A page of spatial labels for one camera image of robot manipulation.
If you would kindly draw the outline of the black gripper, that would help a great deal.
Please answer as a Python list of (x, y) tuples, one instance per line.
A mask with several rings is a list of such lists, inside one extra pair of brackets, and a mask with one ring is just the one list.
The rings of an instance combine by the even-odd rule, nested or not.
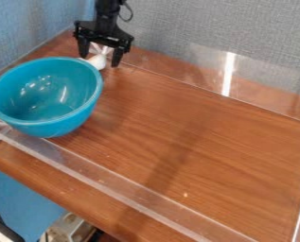
[(118, 27), (118, 19), (128, 22), (132, 15), (124, 19), (120, 16), (120, 7), (132, 12), (127, 0), (95, 0), (93, 19), (91, 21), (76, 21), (73, 37), (77, 41), (80, 57), (88, 55), (89, 43), (99, 43), (114, 48), (111, 66), (119, 65), (124, 53), (128, 52), (134, 37)]

